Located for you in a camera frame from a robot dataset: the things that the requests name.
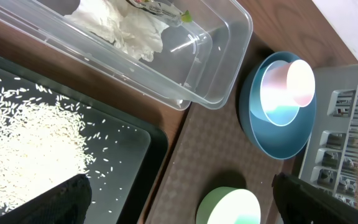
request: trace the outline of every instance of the clear plastic bin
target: clear plastic bin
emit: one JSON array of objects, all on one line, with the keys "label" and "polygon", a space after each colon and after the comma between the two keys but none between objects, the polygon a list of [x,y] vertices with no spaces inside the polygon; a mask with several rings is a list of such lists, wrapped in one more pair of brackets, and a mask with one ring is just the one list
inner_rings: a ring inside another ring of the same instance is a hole
[{"label": "clear plastic bin", "polygon": [[54,11],[33,0],[0,0],[0,21],[177,110],[188,101],[218,109],[244,58],[252,34],[250,15],[235,0],[172,4],[189,10],[194,22],[164,30],[163,50],[154,53],[152,62],[136,60],[69,22],[58,6],[49,6]]}]

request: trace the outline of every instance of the black tray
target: black tray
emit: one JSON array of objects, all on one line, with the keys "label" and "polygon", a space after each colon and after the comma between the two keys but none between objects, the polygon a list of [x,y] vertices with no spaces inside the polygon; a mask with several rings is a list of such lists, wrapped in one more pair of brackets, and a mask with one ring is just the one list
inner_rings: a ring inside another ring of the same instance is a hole
[{"label": "black tray", "polygon": [[[95,204],[89,206],[85,223],[136,223],[144,210],[144,205],[156,180],[168,149],[165,133],[145,121],[123,113],[75,90],[54,82],[0,57],[0,91],[24,87],[30,91],[23,93],[21,99],[10,97],[9,101],[18,103],[30,97],[42,97],[40,102],[54,103],[57,95],[65,95],[69,105],[81,102],[79,113],[85,115],[85,122],[96,122],[88,126],[84,136],[101,132],[102,139],[87,141],[89,149],[97,160],[88,166],[89,179],[93,189]],[[35,83],[52,90],[53,94],[41,93],[35,89]],[[99,170],[106,177],[100,177]]]}]

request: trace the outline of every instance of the gray dish rack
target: gray dish rack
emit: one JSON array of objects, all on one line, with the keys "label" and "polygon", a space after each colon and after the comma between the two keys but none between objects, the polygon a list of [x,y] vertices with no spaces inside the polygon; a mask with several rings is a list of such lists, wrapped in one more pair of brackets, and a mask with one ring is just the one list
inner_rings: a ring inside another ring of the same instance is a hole
[{"label": "gray dish rack", "polygon": [[357,207],[358,65],[317,68],[316,122],[299,178]]}]

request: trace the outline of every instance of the pink cup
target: pink cup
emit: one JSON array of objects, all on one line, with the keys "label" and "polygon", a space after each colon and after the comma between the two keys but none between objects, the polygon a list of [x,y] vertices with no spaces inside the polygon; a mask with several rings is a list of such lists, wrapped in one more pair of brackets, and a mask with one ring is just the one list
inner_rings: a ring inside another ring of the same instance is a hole
[{"label": "pink cup", "polygon": [[272,111],[278,106],[308,106],[315,89],[311,67],[304,60],[296,60],[265,74],[260,89],[262,107]]}]

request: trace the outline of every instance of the textured mat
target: textured mat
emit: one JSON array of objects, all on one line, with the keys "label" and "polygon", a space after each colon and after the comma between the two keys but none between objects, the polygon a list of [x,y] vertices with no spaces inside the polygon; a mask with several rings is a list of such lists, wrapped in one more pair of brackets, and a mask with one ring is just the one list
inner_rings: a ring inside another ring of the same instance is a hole
[{"label": "textured mat", "polygon": [[209,191],[246,186],[259,200],[264,224],[273,202],[273,177],[282,166],[243,133],[236,90],[220,110],[193,103],[146,223],[195,223],[198,205]]}]

